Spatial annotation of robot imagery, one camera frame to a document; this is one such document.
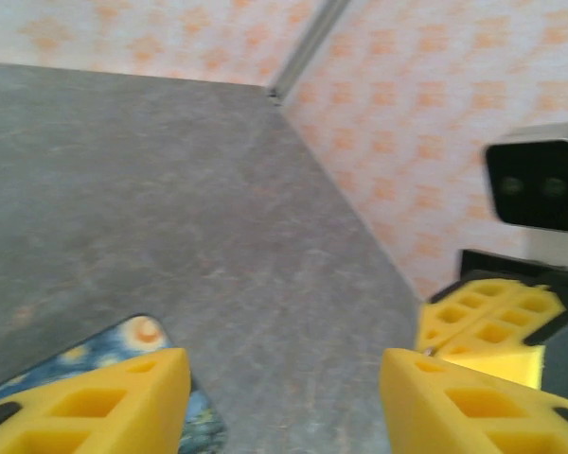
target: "wallpaper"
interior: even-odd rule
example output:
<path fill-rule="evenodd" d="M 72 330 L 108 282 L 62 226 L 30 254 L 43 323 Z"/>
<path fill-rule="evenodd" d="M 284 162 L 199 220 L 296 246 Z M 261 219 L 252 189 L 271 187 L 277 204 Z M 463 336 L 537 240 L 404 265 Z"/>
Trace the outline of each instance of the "wallpaper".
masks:
<path fill-rule="evenodd" d="M 0 62 L 266 85 L 321 3 L 0 2 Z"/>
<path fill-rule="evenodd" d="M 356 1 L 286 115 L 427 296 L 456 252 L 524 255 L 490 211 L 482 147 L 568 120 L 568 0 Z"/>

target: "blue patterned mat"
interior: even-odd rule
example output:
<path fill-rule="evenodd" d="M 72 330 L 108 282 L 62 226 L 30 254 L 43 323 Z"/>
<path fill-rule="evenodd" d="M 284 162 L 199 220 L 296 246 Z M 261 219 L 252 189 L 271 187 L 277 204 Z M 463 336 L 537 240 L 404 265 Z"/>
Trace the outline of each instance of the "blue patterned mat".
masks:
<path fill-rule="evenodd" d="M 134 316 L 2 383 L 0 399 L 171 346 L 158 321 L 145 315 Z M 224 441 L 225 424 L 192 377 L 179 454 L 221 453 Z"/>

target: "camera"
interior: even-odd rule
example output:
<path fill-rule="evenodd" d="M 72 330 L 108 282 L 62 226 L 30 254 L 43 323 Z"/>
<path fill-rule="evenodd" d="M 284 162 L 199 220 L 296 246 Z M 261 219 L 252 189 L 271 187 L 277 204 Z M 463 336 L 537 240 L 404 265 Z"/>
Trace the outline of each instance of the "camera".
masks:
<path fill-rule="evenodd" d="M 568 123 L 515 129 L 485 155 L 502 222 L 568 232 Z"/>

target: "wall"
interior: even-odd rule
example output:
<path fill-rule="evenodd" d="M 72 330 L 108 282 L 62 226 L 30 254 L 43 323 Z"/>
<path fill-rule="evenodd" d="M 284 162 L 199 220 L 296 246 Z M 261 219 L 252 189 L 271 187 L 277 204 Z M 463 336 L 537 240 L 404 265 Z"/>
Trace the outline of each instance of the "wall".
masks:
<path fill-rule="evenodd" d="M 423 296 L 456 251 L 524 255 L 490 213 L 481 147 L 568 120 L 568 0 L 356 1 L 285 106 Z"/>
<path fill-rule="evenodd" d="M 0 62 L 265 85 L 322 1 L 0 2 Z"/>

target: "speckled gray surface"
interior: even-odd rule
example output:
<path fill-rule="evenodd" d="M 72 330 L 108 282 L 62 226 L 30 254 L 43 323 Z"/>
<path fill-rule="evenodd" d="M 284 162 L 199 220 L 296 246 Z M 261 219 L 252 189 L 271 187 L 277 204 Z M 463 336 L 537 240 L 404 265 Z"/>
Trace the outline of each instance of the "speckled gray surface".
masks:
<path fill-rule="evenodd" d="M 415 311 L 260 88 L 0 64 L 0 379 L 149 312 L 226 452 L 388 452 Z"/>

